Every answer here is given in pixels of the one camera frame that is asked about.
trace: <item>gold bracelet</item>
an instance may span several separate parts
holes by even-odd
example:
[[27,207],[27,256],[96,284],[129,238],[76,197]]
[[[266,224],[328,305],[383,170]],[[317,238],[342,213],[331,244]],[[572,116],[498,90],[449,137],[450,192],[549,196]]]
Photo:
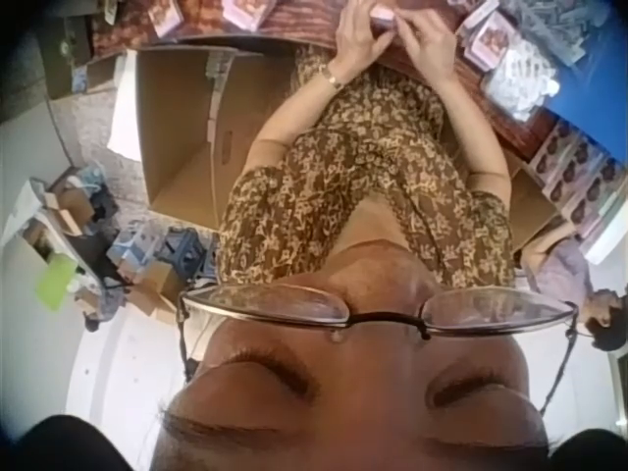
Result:
[[342,90],[344,88],[344,84],[340,83],[340,81],[336,77],[334,77],[332,71],[330,71],[329,66],[323,66],[321,68],[321,74],[329,83],[334,86],[336,90]]

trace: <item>hand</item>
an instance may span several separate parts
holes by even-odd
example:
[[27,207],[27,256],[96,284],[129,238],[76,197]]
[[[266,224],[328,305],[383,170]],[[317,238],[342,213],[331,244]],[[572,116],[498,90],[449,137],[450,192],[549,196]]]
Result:
[[405,50],[427,84],[438,91],[457,81],[455,74],[456,38],[434,10],[395,10],[399,36]]
[[370,13],[376,0],[348,0],[340,14],[336,31],[338,54],[330,62],[330,72],[347,84],[371,66],[391,45],[395,32],[390,30],[375,39]]

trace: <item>brown patterned dress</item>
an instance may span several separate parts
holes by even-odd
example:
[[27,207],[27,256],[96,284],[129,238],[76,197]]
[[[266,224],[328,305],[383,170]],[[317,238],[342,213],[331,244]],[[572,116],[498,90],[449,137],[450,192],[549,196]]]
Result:
[[[297,90],[329,61],[297,52]],[[269,283],[321,268],[357,204],[386,197],[407,245],[445,286],[510,286],[504,205],[469,192],[439,137],[444,108],[426,86],[372,67],[330,103],[278,168],[243,174],[221,227],[221,282]]]

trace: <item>green paper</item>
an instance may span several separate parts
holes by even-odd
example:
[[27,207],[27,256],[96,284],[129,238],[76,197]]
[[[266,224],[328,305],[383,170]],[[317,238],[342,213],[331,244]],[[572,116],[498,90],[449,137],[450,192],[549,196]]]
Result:
[[77,265],[76,260],[64,253],[55,253],[50,259],[48,268],[35,287],[37,298],[50,310],[58,311],[61,307]]

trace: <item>table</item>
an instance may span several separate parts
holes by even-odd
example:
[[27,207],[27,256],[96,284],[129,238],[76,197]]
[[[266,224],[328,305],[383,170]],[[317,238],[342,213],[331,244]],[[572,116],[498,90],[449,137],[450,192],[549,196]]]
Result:
[[[345,0],[280,0],[259,31],[241,31],[222,18],[220,0],[178,0],[184,23],[167,38],[155,34],[148,14],[153,0],[128,0],[121,4],[116,24],[110,26],[102,17],[92,21],[92,43],[96,58],[121,52],[126,48],[138,48],[156,42],[173,43],[204,38],[270,37],[297,43],[311,43],[323,47],[335,47],[335,32],[340,10]],[[449,7],[445,0],[398,0],[404,8],[434,8],[447,24],[455,30],[463,16]],[[394,43],[380,61],[383,65],[420,79],[405,51]],[[461,81],[475,101],[487,114],[502,144],[512,148],[523,160],[530,161],[545,141],[556,123],[556,117],[540,110],[526,124],[518,123],[489,102],[480,90],[482,75],[471,65],[458,59],[456,69]]]

